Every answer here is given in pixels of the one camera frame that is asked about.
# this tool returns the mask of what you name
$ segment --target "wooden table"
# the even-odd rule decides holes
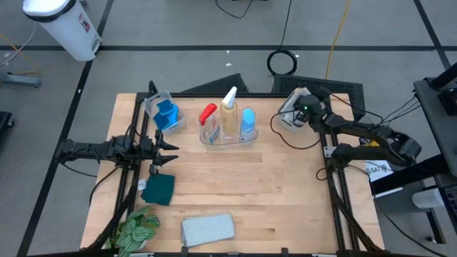
[[[339,96],[348,101],[347,95]],[[131,123],[135,98],[136,94],[117,96],[107,138],[125,133]],[[162,227],[143,251],[180,252],[183,219],[218,213],[231,213],[236,237],[193,247],[190,252],[279,253],[282,247],[287,247],[290,253],[335,253],[338,250],[328,186],[315,177],[317,170],[324,167],[321,145],[305,151],[295,150],[270,130],[270,118],[284,99],[237,99],[240,109],[254,108],[259,136],[251,147],[223,151],[210,151],[199,141],[197,120],[206,104],[219,103],[220,99],[175,100],[186,115],[186,126],[177,134],[166,135],[165,140],[181,148],[169,151],[179,158],[159,169],[176,177],[174,196],[170,206],[153,206],[152,212],[159,216]],[[352,119],[349,106],[337,99],[331,99],[331,103],[336,114]],[[295,146],[308,146],[318,140],[318,134],[308,126],[291,134],[276,122],[273,125]],[[150,120],[150,137],[154,137],[155,129]],[[338,139],[341,143],[358,145],[358,139],[353,136],[340,135]],[[149,177],[150,163],[143,161],[140,179]],[[362,161],[351,164],[365,169]],[[97,180],[113,167],[113,163],[103,161]],[[112,217],[120,177],[121,172],[115,173],[94,194],[81,247],[93,242]],[[368,178],[360,171],[347,168],[346,181],[356,220],[373,242],[383,248]],[[138,192],[135,209],[145,204]],[[346,247],[350,248],[342,215],[341,220]]]

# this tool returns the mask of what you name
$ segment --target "white container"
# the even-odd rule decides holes
[[[433,208],[444,205],[437,188],[413,194],[413,203],[417,208]]]
[[[77,61],[90,61],[101,38],[78,0],[24,0],[22,10]]]
[[[156,123],[154,121],[154,116],[159,112],[159,108],[157,107],[157,104],[161,103],[162,101],[165,101],[167,99],[170,100],[172,104],[176,104],[176,102],[171,98],[170,93],[168,91],[158,92],[157,94],[155,94],[147,99],[144,99],[144,103],[143,103],[144,109],[146,110],[149,117],[151,118],[151,120],[154,123]],[[168,128],[165,128],[162,132],[164,134],[175,133],[178,130],[180,130],[184,126],[184,124],[186,124],[186,119],[185,119],[185,116],[184,116],[183,112],[181,111],[181,109],[179,109],[178,121],[175,124],[172,124],[171,126],[169,126]]]

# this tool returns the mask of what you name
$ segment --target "concrete floor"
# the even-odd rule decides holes
[[[94,26],[100,24],[109,0],[88,0]],[[247,0],[220,0],[242,14]],[[286,20],[287,2],[255,1],[244,19],[234,19],[213,1],[114,0],[102,34],[104,46],[277,45]],[[457,46],[457,18],[453,0],[422,1],[443,46]],[[294,0],[284,45],[323,45],[333,41],[345,1]],[[0,33],[15,44],[29,37],[32,22],[21,12],[21,2],[0,4]],[[40,26],[30,46],[58,45]],[[433,46],[413,0],[353,0],[338,45]],[[145,91],[149,80],[157,87],[179,92],[223,76],[240,73],[254,92],[269,92],[273,78],[266,68],[270,51],[100,51],[82,91],[69,138],[97,142],[106,137],[118,93]],[[296,75],[322,79],[327,51],[293,51]],[[0,51],[0,55],[11,51]],[[0,85],[0,110],[14,114],[16,126],[0,146],[0,249],[15,256],[49,167],[52,154],[80,81],[84,63],[65,51],[24,51],[41,68],[40,89]],[[446,52],[451,63],[457,52]],[[286,70],[287,58],[275,57],[273,66]],[[2,71],[32,69],[20,57]],[[413,82],[444,70],[437,51],[336,51],[329,78],[362,83],[366,109],[385,116],[412,97]],[[407,132],[423,147],[419,160],[434,156],[438,147],[422,110],[391,126]],[[73,167],[96,174],[98,166],[76,161]],[[29,254],[75,251],[79,248],[95,179],[58,167]],[[384,199],[380,206],[388,208]],[[426,242],[431,235],[424,213],[391,213],[411,236],[446,255],[455,253],[456,235],[443,215],[448,244]],[[395,253],[430,255],[404,238],[379,215],[386,248]]]

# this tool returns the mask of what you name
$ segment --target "plastic organizer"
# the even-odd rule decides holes
[[[154,116],[159,112],[158,104],[163,103],[165,100],[169,100],[173,105],[178,106],[176,102],[171,98],[171,95],[168,91],[158,92],[157,94],[144,100],[144,109],[157,127],[159,126],[154,119]],[[175,133],[178,130],[182,129],[184,124],[186,124],[186,117],[181,110],[178,110],[178,118],[176,122],[173,122],[168,127],[164,128],[162,132],[164,134]]]
[[[224,135],[221,127],[221,117],[220,113],[217,112],[217,114],[214,114],[215,120],[219,123],[219,135],[214,139],[214,142],[211,143],[208,138],[205,138],[204,136],[204,130],[203,127],[200,126],[200,142],[204,144],[208,149],[213,149],[213,150],[218,150],[218,149],[229,149],[229,148],[239,148],[239,147],[248,147],[252,146],[254,141],[258,137],[258,131],[257,131],[257,123],[255,125],[254,131],[252,132],[251,136],[249,137],[249,140],[243,141],[241,138],[241,119],[243,116],[243,111],[244,109],[250,108],[254,111],[253,108],[251,107],[245,107],[242,108],[241,110],[238,110],[238,123],[236,124],[236,127],[238,128],[238,133],[233,134],[233,135]]]

